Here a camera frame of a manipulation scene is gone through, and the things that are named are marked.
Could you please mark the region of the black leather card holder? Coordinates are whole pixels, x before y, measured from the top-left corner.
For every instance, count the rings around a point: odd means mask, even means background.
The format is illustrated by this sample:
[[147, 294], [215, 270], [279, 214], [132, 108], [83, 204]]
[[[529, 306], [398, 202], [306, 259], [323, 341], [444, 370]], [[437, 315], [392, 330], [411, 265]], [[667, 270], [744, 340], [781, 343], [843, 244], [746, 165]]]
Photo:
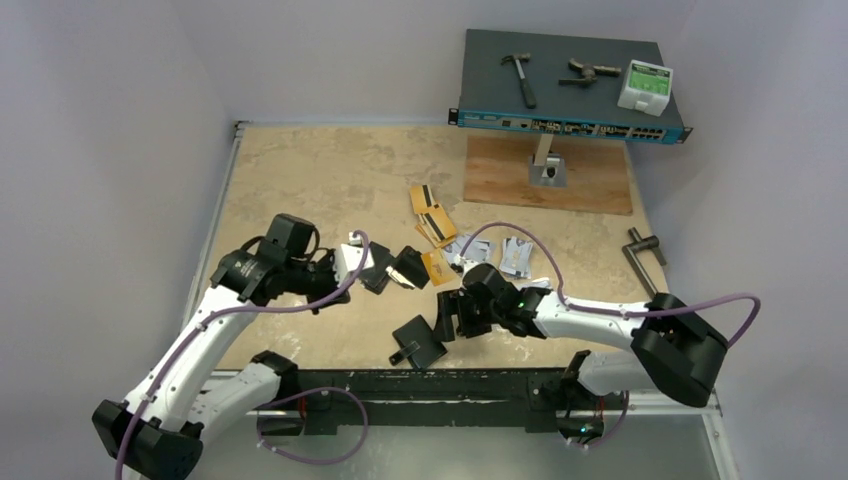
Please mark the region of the black leather card holder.
[[398, 366], [408, 361], [413, 369], [425, 370], [447, 354], [442, 342], [435, 339], [427, 321], [417, 315], [392, 332], [398, 350], [389, 356], [389, 363]]

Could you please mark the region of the black card stack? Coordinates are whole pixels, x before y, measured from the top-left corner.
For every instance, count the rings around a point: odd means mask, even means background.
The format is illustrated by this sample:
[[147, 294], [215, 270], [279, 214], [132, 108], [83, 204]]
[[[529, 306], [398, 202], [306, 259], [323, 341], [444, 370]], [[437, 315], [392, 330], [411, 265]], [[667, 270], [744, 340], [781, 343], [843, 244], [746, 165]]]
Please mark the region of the black card stack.
[[376, 295], [383, 293], [389, 281], [405, 289], [423, 289], [430, 281], [422, 253], [411, 246], [405, 246], [393, 255], [387, 247], [373, 242], [369, 258], [373, 265], [362, 271], [359, 281], [366, 290]]

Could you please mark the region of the yellow card stack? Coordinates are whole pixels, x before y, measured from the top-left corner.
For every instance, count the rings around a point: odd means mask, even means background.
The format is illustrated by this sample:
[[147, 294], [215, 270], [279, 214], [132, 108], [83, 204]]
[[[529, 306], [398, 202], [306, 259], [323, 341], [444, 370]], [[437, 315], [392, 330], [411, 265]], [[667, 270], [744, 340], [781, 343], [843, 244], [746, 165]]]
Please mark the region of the yellow card stack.
[[409, 188], [412, 210], [418, 219], [416, 230], [435, 248], [443, 248], [458, 235], [458, 229], [428, 185]]

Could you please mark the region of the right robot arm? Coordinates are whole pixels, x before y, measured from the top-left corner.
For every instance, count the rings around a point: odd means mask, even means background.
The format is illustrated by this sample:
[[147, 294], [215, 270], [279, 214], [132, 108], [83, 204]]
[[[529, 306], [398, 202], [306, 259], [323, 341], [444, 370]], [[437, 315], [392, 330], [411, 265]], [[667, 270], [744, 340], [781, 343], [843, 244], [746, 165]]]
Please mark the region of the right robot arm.
[[460, 288], [438, 295], [436, 341], [473, 338], [495, 326], [522, 338], [608, 346], [607, 353], [576, 356], [562, 379], [563, 397], [576, 407], [598, 396], [642, 389], [703, 407], [729, 349], [724, 335], [666, 293], [643, 303], [562, 300], [551, 288], [517, 287], [494, 266], [477, 264], [465, 271]]

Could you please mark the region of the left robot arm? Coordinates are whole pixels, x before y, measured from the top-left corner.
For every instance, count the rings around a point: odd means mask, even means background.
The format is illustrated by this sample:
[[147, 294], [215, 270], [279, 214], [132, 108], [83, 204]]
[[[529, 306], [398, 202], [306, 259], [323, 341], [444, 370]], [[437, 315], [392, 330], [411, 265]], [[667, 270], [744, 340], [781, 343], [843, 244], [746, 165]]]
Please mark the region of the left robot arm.
[[373, 264], [362, 230], [317, 258], [321, 248], [313, 223], [281, 213], [265, 234], [221, 258], [164, 356], [122, 400], [104, 400], [93, 413], [95, 430], [115, 461], [115, 478], [185, 479], [204, 448], [248, 411], [284, 409], [305, 397], [298, 366], [274, 352], [259, 354], [209, 391], [203, 387], [259, 315], [317, 314], [346, 298]]

